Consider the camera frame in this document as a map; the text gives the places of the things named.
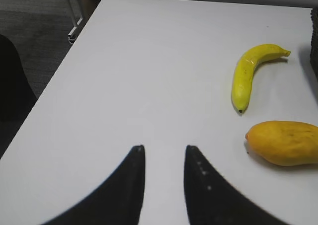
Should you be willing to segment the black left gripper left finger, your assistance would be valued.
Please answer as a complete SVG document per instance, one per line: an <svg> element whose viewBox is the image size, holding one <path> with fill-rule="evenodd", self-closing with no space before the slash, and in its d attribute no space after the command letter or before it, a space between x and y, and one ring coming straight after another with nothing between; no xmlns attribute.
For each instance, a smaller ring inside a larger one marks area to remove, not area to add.
<svg viewBox="0 0 318 225"><path fill-rule="evenodd" d="M137 225L143 205L145 176L145 148L133 146L99 187L46 224Z"/></svg>

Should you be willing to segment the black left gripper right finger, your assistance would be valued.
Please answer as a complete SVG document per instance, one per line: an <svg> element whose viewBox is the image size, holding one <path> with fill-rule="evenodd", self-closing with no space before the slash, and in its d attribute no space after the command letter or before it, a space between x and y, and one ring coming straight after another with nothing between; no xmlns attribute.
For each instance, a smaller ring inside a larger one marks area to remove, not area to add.
<svg viewBox="0 0 318 225"><path fill-rule="evenodd" d="M281 225L224 179L197 146L188 145L184 195L191 225Z"/></svg>

